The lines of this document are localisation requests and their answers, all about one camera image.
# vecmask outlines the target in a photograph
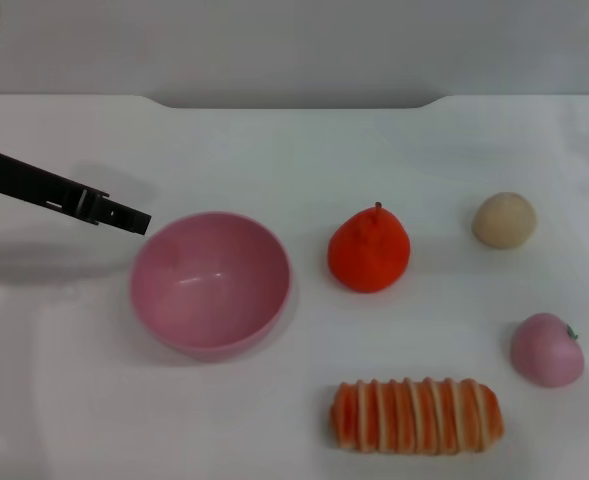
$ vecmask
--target pink bowl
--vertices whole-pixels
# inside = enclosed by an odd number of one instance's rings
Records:
[[[201,213],[168,225],[143,247],[132,303],[162,342],[199,360],[222,360],[272,329],[290,276],[285,249],[267,228],[233,213]]]

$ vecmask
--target white backdrop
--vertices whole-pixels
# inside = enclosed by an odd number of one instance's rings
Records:
[[[0,92],[399,107],[589,93],[589,0],[0,0]]]

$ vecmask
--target bread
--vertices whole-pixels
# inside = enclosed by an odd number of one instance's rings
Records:
[[[338,446],[362,453],[483,452],[503,436],[496,395],[471,379],[342,383],[330,419]]]

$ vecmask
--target white tabletop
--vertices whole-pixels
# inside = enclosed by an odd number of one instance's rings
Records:
[[[176,110],[138,97],[0,96],[0,152],[152,215],[230,210],[287,248],[295,292],[255,351],[198,364],[157,344],[127,300],[144,238],[0,195],[0,479],[589,478],[589,97],[450,97],[417,110]],[[539,228],[498,252],[480,202],[526,196]],[[324,263],[337,226],[380,201],[405,225],[405,276],[375,295]],[[580,335],[574,385],[510,367],[515,322]],[[476,456],[333,448],[334,387],[473,377],[506,435]]]

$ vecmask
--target plastic fruit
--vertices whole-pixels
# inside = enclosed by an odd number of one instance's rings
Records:
[[[504,433],[496,395],[469,378],[342,383],[330,422],[338,447],[361,453],[484,452]]]
[[[379,202],[357,213],[334,233],[327,262],[334,276],[357,292],[393,284],[410,259],[410,239],[401,222]]]
[[[543,387],[562,387],[577,380],[585,368],[578,336],[560,318],[538,313],[514,332],[510,356],[514,368]]]
[[[534,207],[518,193],[497,193],[483,202],[472,222],[472,233],[492,248],[523,245],[536,229]]]

